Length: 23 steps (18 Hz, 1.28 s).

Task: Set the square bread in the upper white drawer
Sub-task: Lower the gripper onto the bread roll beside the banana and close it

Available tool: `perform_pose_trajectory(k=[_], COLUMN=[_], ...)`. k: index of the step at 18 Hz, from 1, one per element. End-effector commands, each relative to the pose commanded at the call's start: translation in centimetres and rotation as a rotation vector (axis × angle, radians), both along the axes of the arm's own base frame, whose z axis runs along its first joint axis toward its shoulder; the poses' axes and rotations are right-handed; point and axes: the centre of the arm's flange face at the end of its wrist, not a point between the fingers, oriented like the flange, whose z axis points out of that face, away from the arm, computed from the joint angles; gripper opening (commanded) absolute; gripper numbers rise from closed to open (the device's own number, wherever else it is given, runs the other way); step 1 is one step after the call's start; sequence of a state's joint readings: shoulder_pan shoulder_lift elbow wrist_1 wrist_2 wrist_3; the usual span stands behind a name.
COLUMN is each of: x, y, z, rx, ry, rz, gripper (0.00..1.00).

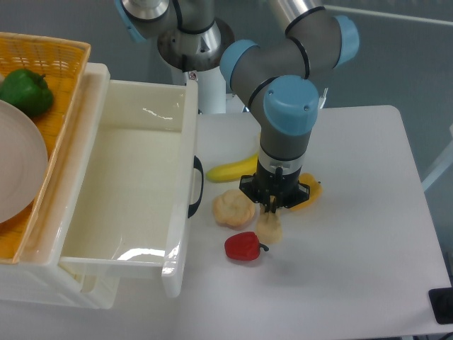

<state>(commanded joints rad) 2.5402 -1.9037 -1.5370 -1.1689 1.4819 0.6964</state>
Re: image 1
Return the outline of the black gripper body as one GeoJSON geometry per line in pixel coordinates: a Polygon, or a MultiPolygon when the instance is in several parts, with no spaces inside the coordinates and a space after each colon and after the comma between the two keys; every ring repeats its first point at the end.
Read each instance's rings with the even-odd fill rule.
{"type": "Polygon", "coordinates": [[[260,161],[254,175],[241,177],[239,189],[254,203],[269,209],[270,196],[277,198],[277,209],[291,208],[309,199],[310,187],[299,181],[301,167],[285,173],[281,166],[268,171],[260,161]]]}

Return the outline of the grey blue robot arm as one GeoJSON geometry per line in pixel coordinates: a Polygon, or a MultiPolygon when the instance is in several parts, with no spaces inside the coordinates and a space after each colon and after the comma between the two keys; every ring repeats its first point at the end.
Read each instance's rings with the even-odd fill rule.
{"type": "Polygon", "coordinates": [[[257,168],[242,174],[240,190],[266,212],[307,202],[299,181],[320,96],[311,78],[351,60],[360,37],[353,21],[331,16],[320,1],[272,1],[284,40],[263,48],[236,40],[214,14],[212,1],[116,1],[131,38],[157,37],[175,81],[201,85],[202,112],[227,90],[236,94],[261,128],[257,168]]]}

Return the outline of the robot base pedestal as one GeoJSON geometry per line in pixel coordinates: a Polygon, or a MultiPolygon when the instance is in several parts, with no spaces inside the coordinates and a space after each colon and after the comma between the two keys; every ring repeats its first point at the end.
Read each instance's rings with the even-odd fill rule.
{"type": "Polygon", "coordinates": [[[158,37],[158,51],[171,70],[173,83],[197,82],[198,110],[202,114],[227,111],[227,85],[219,64],[224,51],[234,41],[232,29],[220,18],[201,33],[174,29],[158,37]]]}

